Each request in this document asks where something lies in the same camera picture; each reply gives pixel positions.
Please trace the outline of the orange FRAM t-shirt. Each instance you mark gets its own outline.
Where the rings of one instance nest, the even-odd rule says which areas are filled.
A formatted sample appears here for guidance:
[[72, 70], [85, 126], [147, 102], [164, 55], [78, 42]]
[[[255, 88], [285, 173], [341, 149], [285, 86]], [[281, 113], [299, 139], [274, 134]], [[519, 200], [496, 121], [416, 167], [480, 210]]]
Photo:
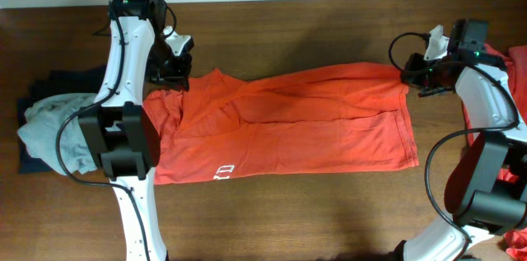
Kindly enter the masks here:
[[245, 82], [219, 70], [153, 91], [157, 184], [252, 175], [395, 171], [418, 163], [399, 72], [347, 63]]

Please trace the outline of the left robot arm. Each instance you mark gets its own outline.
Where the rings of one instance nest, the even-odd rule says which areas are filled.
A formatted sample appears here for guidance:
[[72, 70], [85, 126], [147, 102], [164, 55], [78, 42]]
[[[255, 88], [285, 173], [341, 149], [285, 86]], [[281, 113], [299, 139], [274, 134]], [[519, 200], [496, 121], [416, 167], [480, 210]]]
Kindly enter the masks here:
[[92, 159], [118, 200], [128, 260], [169, 258], [154, 194], [161, 139], [142, 100], [147, 82], [189, 89], [194, 41], [166, 24], [171, 13], [165, 0], [110, 1], [105, 76], [93, 105], [78, 115]]

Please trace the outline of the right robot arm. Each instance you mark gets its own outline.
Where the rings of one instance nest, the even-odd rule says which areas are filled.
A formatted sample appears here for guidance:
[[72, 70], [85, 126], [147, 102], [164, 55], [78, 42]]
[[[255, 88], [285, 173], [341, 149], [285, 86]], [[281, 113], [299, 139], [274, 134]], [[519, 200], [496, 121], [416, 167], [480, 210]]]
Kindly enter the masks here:
[[[510, 91], [504, 59], [487, 51], [488, 23], [457, 20], [419, 36], [424, 54], [412, 54], [400, 68], [402, 83], [421, 97], [454, 92], [463, 102], [467, 128], [439, 140], [425, 163], [424, 184], [437, 217], [421, 234], [402, 241], [393, 260], [467, 260], [467, 250], [496, 235], [526, 226], [526, 123]], [[430, 185], [436, 151], [449, 140], [473, 142], [451, 173], [439, 206]]]

